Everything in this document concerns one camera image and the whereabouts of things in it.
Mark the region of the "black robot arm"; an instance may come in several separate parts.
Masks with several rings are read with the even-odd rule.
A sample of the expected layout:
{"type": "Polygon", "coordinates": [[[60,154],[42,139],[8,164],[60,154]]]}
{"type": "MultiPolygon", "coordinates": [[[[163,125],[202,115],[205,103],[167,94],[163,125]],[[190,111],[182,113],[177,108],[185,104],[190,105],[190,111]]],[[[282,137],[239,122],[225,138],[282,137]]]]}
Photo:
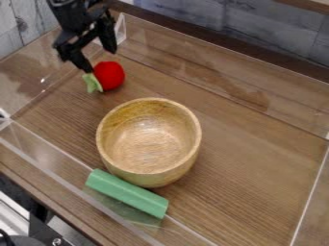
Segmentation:
{"type": "Polygon", "coordinates": [[[94,71],[83,48],[98,38],[106,51],[116,52],[115,19],[100,0],[47,0],[60,26],[52,48],[64,62],[84,73],[94,71]]]}

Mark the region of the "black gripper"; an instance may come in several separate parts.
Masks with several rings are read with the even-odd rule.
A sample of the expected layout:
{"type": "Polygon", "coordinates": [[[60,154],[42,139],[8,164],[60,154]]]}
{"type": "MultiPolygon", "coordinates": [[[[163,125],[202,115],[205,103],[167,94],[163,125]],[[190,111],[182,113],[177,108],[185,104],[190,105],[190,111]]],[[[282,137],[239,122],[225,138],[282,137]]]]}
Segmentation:
{"type": "Polygon", "coordinates": [[[115,24],[108,7],[98,1],[52,1],[51,11],[62,28],[52,47],[60,59],[74,63],[84,73],[94,71],[83,54],[84,46],[99,37],[103,48],[116,52],[115,24]]]}

